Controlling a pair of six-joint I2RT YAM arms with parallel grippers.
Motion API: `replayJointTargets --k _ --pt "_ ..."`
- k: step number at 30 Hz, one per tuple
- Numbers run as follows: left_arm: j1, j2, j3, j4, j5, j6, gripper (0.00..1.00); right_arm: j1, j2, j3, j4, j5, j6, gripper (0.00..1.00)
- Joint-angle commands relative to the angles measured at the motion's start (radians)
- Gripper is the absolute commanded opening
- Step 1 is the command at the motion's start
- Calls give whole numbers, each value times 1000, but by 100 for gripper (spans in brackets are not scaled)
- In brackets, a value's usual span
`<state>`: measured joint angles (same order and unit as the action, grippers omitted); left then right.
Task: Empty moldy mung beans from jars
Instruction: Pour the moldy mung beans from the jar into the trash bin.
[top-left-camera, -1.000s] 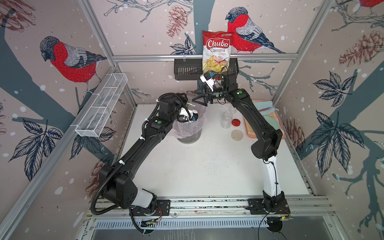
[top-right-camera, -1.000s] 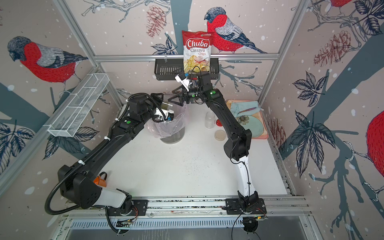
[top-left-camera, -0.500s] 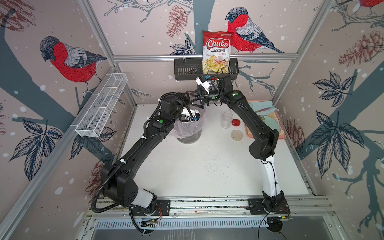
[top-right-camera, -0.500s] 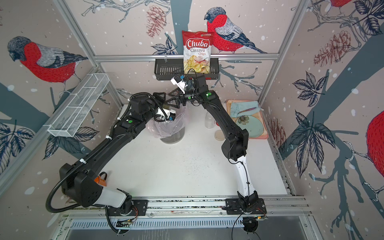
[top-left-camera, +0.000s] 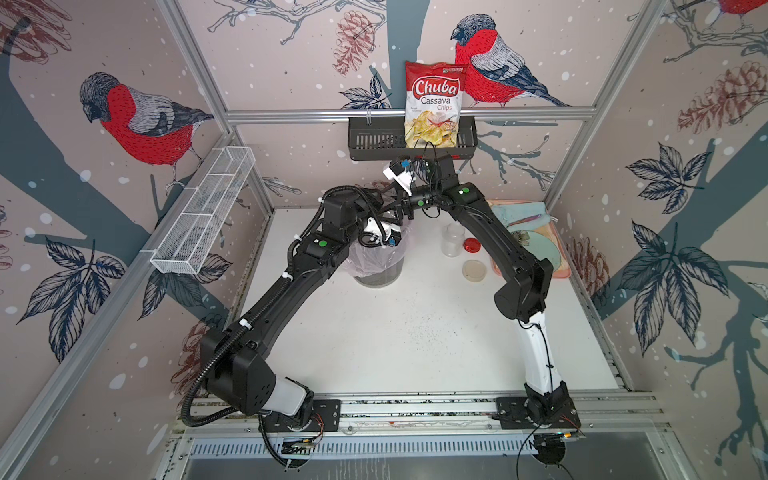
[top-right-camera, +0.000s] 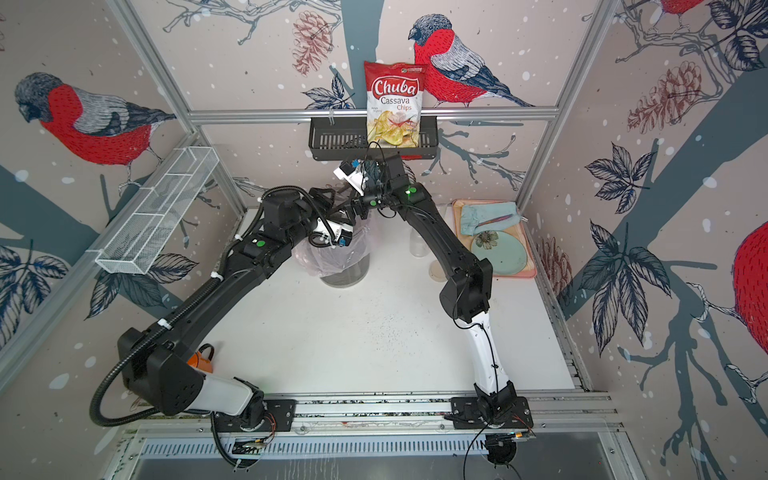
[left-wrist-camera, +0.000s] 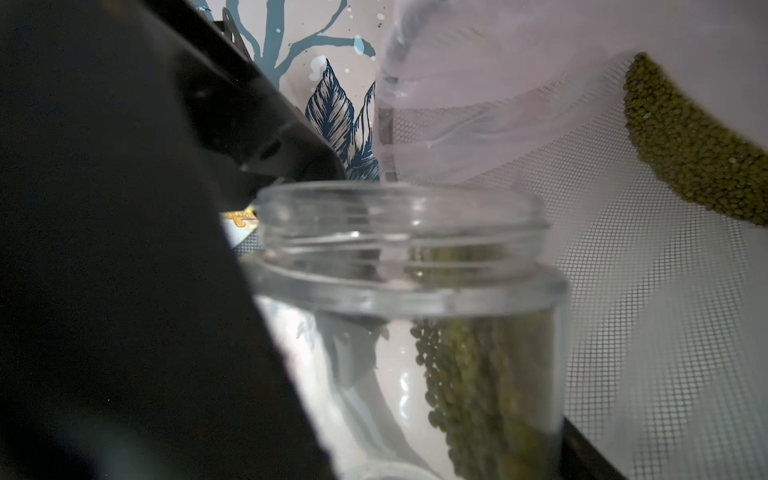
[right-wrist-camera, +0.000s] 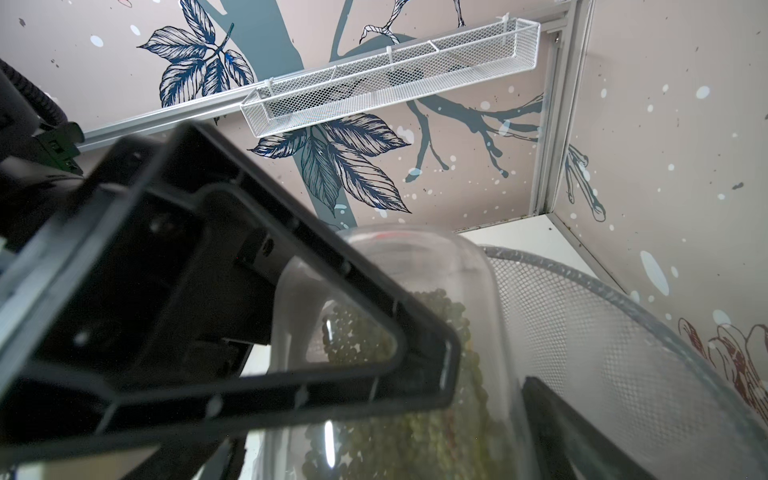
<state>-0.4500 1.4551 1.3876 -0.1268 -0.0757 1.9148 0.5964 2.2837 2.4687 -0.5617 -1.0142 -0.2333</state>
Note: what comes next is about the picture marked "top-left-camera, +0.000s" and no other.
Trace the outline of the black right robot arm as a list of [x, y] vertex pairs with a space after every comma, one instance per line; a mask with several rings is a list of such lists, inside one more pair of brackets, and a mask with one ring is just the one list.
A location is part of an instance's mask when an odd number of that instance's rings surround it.
[[408, 218], [417, 209], [437, 207], [468, 230], [489, 254], [505, 280], [494, 294], [494, 303], [521, 328], [528, 416], [538, 427], [560, 420], [574, 427], [576, 423], [567, 415], [575, 407], [555, 366], [546, 332], [552, 263], [538, 259], [513, 237], [476, 185], [459, 181], [450, 155], [433, 160], [398, 158], [390, 162], [386, 176], [398, 184], [398, 207]]

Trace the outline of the jar with red lid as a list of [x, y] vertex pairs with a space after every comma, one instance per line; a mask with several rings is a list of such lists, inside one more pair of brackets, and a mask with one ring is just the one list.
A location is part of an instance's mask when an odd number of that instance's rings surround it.
[[441, 230], [441, 251], [449, 258], [457, 257], [463, 250], [465, 240], [465, 228], [453, 222]]

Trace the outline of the red jar lid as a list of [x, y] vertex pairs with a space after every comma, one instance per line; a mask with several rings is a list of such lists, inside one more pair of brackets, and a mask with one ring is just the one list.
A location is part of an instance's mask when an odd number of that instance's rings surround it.
[[476, 238], [466, 238], [463, 242], [463, 248], [468, 253], [478, 253], [482, 245]]

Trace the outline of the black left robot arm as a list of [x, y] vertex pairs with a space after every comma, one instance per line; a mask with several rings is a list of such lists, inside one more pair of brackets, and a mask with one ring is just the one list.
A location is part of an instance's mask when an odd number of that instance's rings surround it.
[[266, 358], [303, 303], [348, 258], [351, 243], [362, 240], [367, 223], [381, 223], [382, 205], [380, 191], [355, 185], [323, 194], [312, 220], [290, 243], [276, 282], [238, 321], [201, 340], [201, 370], [181, 404], [185, 426], [201, 427], [237, 412], [275, 412], [298, 427], [310, 422], [313, 392], [279, 378]]

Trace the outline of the beige jar lid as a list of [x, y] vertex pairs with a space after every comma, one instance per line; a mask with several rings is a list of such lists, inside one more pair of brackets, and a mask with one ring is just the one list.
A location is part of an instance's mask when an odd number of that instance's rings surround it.
[[474, 283], [481, 282], [487, 275], [487, 267], [484, 263], [478, 260], [467, 260], [462, 265], [463, 277]]

